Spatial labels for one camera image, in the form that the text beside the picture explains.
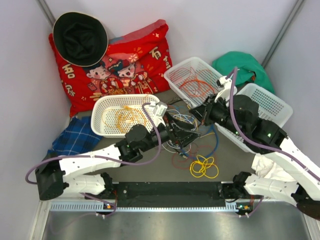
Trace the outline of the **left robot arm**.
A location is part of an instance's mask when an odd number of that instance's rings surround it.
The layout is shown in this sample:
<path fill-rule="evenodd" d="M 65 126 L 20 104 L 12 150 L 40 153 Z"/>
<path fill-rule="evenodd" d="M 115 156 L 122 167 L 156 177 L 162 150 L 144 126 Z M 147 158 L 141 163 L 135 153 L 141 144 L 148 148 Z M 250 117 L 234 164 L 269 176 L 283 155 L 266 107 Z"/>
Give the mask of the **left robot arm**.
<path fill-rule="evenodd" d="M 200 137 L 194 126 L 164 115 L 164 122 L 151 130 L 136 124 L 117 143 L 90 153 L 55 156 L 43 160 L 35 169 L 39 199 L 48 201 L 67 194 L 90 194 L 109 198 L 114 191 L 108 174 L 93 172 L 119 168 L 124 165 L 141 166 L 143 153 L 171 141 L 184 148 Z"/>

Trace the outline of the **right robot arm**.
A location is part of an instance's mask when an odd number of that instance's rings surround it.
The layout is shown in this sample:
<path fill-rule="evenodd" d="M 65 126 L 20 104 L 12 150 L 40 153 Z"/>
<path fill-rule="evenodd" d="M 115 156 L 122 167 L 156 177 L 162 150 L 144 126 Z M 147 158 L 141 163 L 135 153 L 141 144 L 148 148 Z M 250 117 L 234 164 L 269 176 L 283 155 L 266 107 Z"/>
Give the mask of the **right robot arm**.
<path fill-rule="evenodd" d="M 190 113 L 203 125 L 217 124 L 242 137 L 257 157 L 271 160 L 293 178 L 292 181 L 278 180 L 240 172 L 232 184 L 237 197 L 259 195 L 277 199 L 319 220 L 320 168 L 297 148 L 281 127 L 260 118 L 258 110 L 258 103 L 246 95 L 235 95 L 230 102 L 211 95 L 190 109 Z"/>

